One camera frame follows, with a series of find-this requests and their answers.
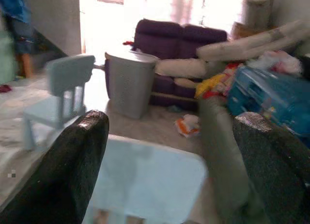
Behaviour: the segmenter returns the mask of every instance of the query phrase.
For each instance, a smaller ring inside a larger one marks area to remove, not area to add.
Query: sofa backrest
[[[134,48],[160,59],[197,58],[196,48],[227,40],[223,30],[143,19],[136,27]]]
[[[178,56],[182,27],[177,23],[143,19],[136,27],[134,48],[160,59]]]
[[[197,58],[197,48],[224,41],[227,41],[227,33],[223,30],[186,25],[183,28],[178,58]]]

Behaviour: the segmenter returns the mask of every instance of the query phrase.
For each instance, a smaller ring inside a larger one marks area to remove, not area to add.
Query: wall
[[[298,19],[310,21],[310,0],[274,0],[272,23],[280,26]]]
[[[67,55],[81,53],[79,0],[28,0],[33,26]]]

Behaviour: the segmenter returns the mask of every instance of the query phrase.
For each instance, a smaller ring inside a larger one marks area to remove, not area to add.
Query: floor
[[[42,97],[47,96],[48,87],[44,73],[38,75],[34,80],[15,81],[11,85],[15,90],[23,88],[36,92],[41,91],[39,94]],[[199,137],[186,139],[180,136],[174,127],[174,121],[186,112],[171,113],[164,107],[150,106],[149,112],[140,120],[133,120],[116,113],[109,102],[105,74],[102,70],[93,70],[91,80],[85,87],[85,104],[87,110],[100,110],[108,115],[110,134],[162,144],[195,154],[201,153],[202,143]],[[38,128],[37,138],[46,138],[47,135],[46,129]],[[189,220],[200,224],[220,223],[214,207],[212,185],[209,179],[206,179],[203,185]]]

